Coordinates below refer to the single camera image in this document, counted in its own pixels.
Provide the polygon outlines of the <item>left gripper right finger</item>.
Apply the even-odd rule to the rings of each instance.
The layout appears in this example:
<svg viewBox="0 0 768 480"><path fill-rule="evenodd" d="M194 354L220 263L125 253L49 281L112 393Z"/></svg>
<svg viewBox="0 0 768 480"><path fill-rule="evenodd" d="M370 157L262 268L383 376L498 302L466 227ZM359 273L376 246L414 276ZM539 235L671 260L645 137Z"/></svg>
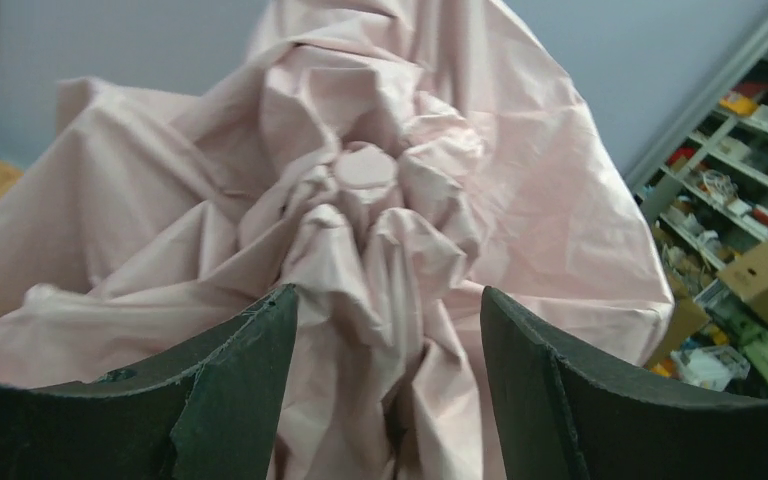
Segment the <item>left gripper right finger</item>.
<svg viewBox="0 0 768 480"><path fill-rule="evenodd" d="M768 479L768 400L629 364L488 287L481 337L511 479Z"/></svg>

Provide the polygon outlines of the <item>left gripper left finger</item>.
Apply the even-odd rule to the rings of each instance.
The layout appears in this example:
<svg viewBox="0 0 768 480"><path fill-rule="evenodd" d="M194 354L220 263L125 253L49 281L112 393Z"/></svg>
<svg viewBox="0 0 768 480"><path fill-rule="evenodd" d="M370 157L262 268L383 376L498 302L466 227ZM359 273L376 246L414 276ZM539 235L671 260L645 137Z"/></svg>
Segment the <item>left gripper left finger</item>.
<svg viewBox="0 0 768 480"><path fill-rule="evenodd" d="M0 479L263 479L298 297L237 316L93 383L0 385Z"/></svg>

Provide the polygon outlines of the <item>pink folding umbrella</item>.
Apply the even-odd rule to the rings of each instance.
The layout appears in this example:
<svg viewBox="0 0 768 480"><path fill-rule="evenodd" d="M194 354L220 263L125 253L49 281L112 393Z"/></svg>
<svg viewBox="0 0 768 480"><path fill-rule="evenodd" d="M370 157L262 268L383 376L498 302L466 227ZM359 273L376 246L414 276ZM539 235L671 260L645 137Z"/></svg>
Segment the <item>pink folding umbrella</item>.
<svg viewBox="0 0 768 480"><path fill-rule="evenodd" d="M61 83L0 198L0 384L99 380L292 284L268 479L501 479L498 288L635 366L673 297L569 74L500 1L273 1L193 96Z"/></svg>

